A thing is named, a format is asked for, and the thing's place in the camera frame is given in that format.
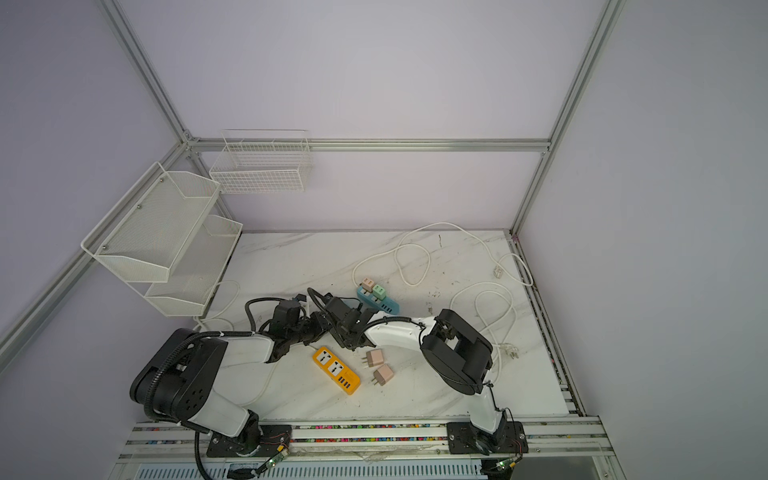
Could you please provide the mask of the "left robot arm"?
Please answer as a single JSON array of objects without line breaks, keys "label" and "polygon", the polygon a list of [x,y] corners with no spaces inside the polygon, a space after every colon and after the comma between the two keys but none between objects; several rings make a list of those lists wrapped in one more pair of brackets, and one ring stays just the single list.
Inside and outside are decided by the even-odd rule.
[{"label": "left robot arm", "polygon": [[303,294],[249,300],[246,330],[175,330],[134,379],[131,400],[150,420],[232,439],[249,437],[258,416],[217,392],[217,377],[230,366],[275,363],[293,345],[319,340],[330,323],[323,313],[308,314],[305,301]]}]

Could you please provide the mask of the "orange power strip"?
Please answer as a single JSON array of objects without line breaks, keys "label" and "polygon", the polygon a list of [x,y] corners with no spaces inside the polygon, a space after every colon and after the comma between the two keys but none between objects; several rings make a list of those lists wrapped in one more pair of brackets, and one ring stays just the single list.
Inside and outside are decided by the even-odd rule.
[{"label": "orange power strip", "polygon": [[327,347],[320,347],[312,356],[314,363],[347,395],[354,394],[361,384],[359,375],[350,369]]}]

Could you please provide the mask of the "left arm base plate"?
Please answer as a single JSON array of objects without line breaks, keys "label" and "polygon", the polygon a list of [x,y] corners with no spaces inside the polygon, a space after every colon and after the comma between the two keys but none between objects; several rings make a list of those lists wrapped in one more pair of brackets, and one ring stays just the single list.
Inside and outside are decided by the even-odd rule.
[{"label": "left arm base plate", "polygon": [[288,424],[251,425],[240,435],[228,437],[214,433],[208,444],[208,458],[269,458],[287,450],[292,437]]}]

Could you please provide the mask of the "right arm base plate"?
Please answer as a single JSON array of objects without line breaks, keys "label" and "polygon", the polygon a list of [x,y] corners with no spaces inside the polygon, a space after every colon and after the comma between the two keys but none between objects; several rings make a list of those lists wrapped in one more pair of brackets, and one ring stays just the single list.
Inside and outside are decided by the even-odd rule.
[{"label": "right arm base plate", "polygon": [[448,449],[451,454],[519,454],[529,452],[527,435],[519,421],[502,418],[498,428],[488,433],[470,422],[450,422],[446,425]]}]

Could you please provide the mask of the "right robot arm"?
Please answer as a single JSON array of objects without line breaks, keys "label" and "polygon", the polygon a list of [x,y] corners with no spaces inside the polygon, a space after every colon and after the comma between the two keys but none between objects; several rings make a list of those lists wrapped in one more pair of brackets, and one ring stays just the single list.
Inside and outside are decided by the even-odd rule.
[{"label": "right robot arm", "polygon": [[510,420],[500,408],[487,379],[493,347],[458,313],[443,309],[432,317],[411,318],[353,308],[347,300],[326,294],[315,301],[336,341],[349,350],[397,347],[418,351],[453,390],[470,398],[469,431],[475,448],[490,454],[507,440]]}]

